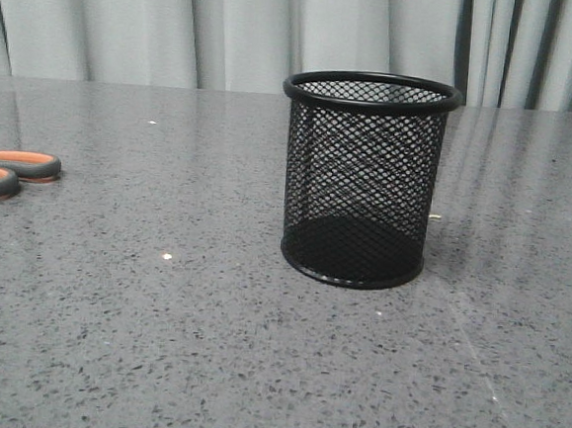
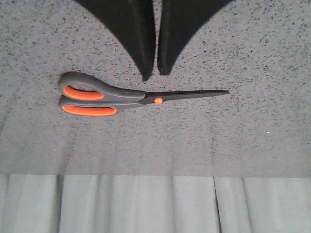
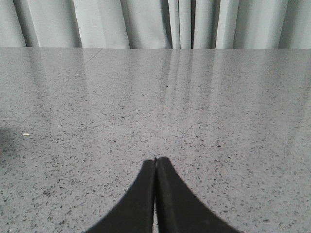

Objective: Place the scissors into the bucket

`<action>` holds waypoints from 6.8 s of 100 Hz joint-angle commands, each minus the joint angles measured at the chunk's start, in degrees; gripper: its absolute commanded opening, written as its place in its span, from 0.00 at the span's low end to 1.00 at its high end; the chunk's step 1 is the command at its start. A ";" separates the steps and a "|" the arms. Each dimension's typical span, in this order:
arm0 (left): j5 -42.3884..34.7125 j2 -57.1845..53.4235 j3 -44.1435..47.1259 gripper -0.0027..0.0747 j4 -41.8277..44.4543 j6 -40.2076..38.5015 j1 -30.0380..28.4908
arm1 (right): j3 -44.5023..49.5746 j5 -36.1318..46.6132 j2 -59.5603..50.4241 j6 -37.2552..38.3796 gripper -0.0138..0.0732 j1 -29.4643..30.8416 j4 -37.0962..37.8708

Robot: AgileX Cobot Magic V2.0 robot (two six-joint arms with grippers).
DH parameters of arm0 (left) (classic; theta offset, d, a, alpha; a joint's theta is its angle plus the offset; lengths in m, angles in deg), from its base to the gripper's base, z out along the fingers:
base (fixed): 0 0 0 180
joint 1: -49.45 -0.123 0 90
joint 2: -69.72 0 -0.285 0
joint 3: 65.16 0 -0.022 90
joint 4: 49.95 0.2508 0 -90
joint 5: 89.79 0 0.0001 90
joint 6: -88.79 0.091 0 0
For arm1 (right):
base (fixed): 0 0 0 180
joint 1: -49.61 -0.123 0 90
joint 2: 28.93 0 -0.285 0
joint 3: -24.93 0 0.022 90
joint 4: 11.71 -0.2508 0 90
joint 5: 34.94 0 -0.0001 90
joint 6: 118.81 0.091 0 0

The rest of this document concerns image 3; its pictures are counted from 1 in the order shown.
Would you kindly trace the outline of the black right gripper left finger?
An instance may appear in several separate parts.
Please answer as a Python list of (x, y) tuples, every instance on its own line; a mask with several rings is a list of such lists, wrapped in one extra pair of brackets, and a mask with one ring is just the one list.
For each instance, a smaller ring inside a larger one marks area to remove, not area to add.
[(153, 229), (156, 165), (143, 162), (121, 200), (88, 233), (151, 233)]

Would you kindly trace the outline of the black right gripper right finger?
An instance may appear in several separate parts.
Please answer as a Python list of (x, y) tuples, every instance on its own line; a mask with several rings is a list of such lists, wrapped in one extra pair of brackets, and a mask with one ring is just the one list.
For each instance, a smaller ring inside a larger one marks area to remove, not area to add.
[(190, 191), (167, 157), (156, 162), (156, 212), (161, 233), (236, 233)]

